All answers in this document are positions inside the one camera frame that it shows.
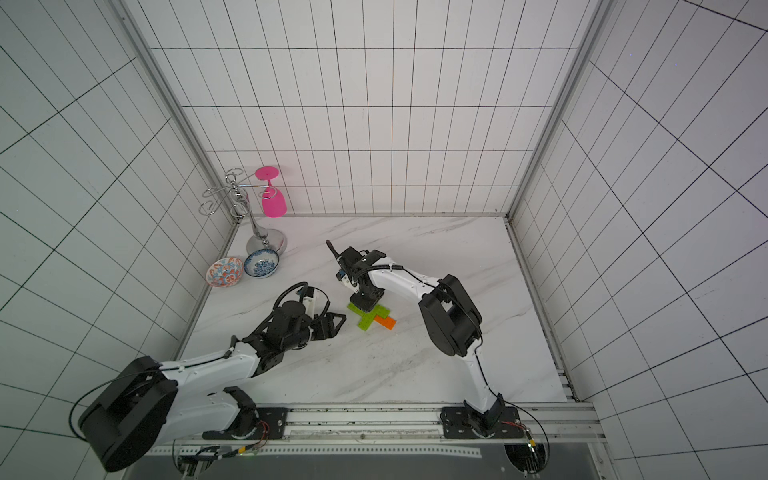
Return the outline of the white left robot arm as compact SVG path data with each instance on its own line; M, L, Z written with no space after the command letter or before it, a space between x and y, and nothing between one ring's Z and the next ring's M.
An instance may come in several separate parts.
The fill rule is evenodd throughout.
M335 338L346 321L328 304L315 307L323 290L298 282L275 300L271 312L248 335L192 359L159 362L143 356L115 378L91 389L95 400L69 414L71 432L89 444L108 472L122 470L152 448L213 433L245 440L249 448L278 435L242 383L267 373L288 351Z

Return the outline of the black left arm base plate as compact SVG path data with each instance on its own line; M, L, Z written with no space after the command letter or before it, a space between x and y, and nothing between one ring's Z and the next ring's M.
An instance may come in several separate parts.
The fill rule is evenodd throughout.
M206 431L205 440L263 441L283 438L288 409L284 407L257 407L240 413L232 426L223 431Z

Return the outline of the green lego brick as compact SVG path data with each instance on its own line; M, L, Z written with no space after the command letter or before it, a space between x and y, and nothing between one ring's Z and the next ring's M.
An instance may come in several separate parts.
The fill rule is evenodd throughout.
M387 309L386 307L383 307L382 305L376 305L373 310L373 313L375 316L381 317L383 319L386 319L390 316L390 310Z
M358 308L357 306L355 306L352 303L348 303L347 308L350 311L352 311L353 313L355 313L355 314L357 314L357 315L359 315L361 317L364 317L365 315L367 315L367 312L364 312L363 310L361 310L360 308Z
M371 325L374 323L374 321L375 321L375 315L373 315L373 316L370 316L370 315L361 316L359 322L357 323L357 327L360 330L366 332L371 327Z

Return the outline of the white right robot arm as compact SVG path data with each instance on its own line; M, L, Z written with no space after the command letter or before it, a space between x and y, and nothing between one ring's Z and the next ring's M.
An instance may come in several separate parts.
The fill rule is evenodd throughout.
M477 394L464 402L466 424L477 436L491 437L505 400L482 372L482 317L460 280L415 273L379 250L348 247L339 252L330 241L326 245L339 265L337 280L352 291L351 304L360 311L371 312L387 293L417 303L432 343L445 355L461 358L472 376Z

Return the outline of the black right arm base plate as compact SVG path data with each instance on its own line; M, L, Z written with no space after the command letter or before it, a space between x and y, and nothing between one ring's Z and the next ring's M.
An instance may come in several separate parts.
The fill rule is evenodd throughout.
M450 440L522 439L518 411L505 407L499 412L477 413L467 406L444 407L439 420L443 436Z

